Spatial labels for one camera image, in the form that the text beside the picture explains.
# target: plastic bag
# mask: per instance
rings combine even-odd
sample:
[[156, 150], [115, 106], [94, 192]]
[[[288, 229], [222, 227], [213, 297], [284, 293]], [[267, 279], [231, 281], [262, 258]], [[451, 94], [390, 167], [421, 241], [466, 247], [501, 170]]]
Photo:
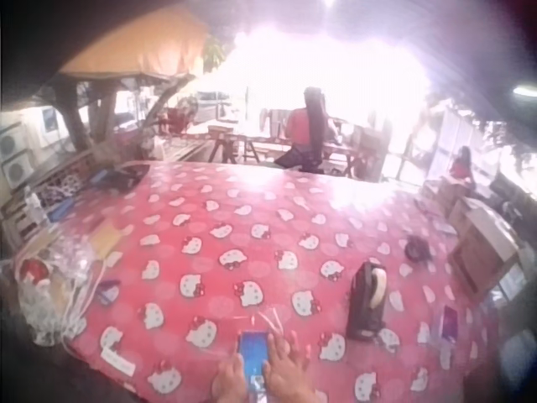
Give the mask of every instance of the plastic bag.
[[91, 245], [77, 237], [57, 233], [50, 242], [31, 242], [43, 246], [27, 247], [19, 254], [14, 272], [18, 300], [34, 342], [53, 346], [80, 332], [91, 288], [104, 267], [93, 264]]

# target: person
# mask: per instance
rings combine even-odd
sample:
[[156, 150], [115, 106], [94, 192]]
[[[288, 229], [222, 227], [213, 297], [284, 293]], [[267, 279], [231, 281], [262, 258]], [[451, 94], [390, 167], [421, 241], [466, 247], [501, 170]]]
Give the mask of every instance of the person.
[[[310, 346], [300, 348], [296, 332], [291, 332], [290, 350], [283, 336], [270, 333], [267, 337], [268, 361], [263, 364], [265, 387], [280, 403], [318, 403], [315, 389], [306, 375], [310, 363]], [[212, 384], [213, 401], [243, 403], [248, 390], [244, 379], [244, 361], [234, 353], [220, 363]]]
[[304, 172], [318, 173], [328, 129], [321, 89], [306, 88], [304, 101], [305, 108], [295, 109], [287, 119], [285, 135], [291, 138], [291, 149], [274, 163], [284, 169], [301, 165]]
[[472, 152], [468, 146], [463, 145], [459, 149], [459, 154], [451, 165], [450, 175], [459, 181], [469, 181], [470, 185], [475, 187], [476, 182], [472, 174]]

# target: bottle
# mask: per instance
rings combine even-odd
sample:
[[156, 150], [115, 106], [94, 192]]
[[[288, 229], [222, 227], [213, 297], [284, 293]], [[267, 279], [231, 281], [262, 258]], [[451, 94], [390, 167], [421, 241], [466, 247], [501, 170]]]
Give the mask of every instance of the bottle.
[[50, 224], [49, 216], [41, 206], [41, 201], [30, 186], [24, 187], [24, 202], [26, 203], [26, 213], [38, 227], [47, 227]]

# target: wooden table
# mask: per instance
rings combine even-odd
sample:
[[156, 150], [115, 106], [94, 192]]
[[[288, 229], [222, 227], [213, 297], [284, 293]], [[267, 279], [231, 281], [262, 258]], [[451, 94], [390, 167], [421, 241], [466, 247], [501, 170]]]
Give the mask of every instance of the wooden table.
[[[233, 154], [233, 145], [235, 142], [244, 142], [246, 147], [249, 147], [255, 160], [260, 162], [258, 152], [254, 147], [254, 143], [278, 144], [291, 146], [290, 139], [281, 139], [268, 136], [250, 136], [238, 132], [238, 126], [233, 123], [225, 123], [217, 120], [211, 120], [206, 123], [190, 127], [182, 137], [199, 140], [214, 140], [215, 145], [209, 157], [209, 162], [213, 162], [216, 152], [222, 147], [222, 161], [227, 163], [231, 161], [236, 164], [235, 155]], [[333, 143], [325, 143], [323, 151], [326, 154], [342, 154], [347, 160], [347, 166], [343, 171], [345, 176], [352, 176], [352, 167], [359, 159], [359, 152], [345, 145]]]

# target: woman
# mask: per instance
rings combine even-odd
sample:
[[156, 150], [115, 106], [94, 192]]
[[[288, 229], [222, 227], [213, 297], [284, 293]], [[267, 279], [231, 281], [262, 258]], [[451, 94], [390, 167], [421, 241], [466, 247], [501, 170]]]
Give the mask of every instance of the woman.
[[305, 108], [295, 109], [287, 120], [285, 135], [291, 138], [291, 149], [274, 163], [285, 169], [301, 165], [305, 172], [318, 173], [328, 128], [321, 89], [306, 88], [304, 100]]
[[472, 152], [466, 145], [459, 149], [459, 154], [451, 165], [450, 175], [459, 181], [469, 181], [472, 186], [476, 185], [472, 174]]

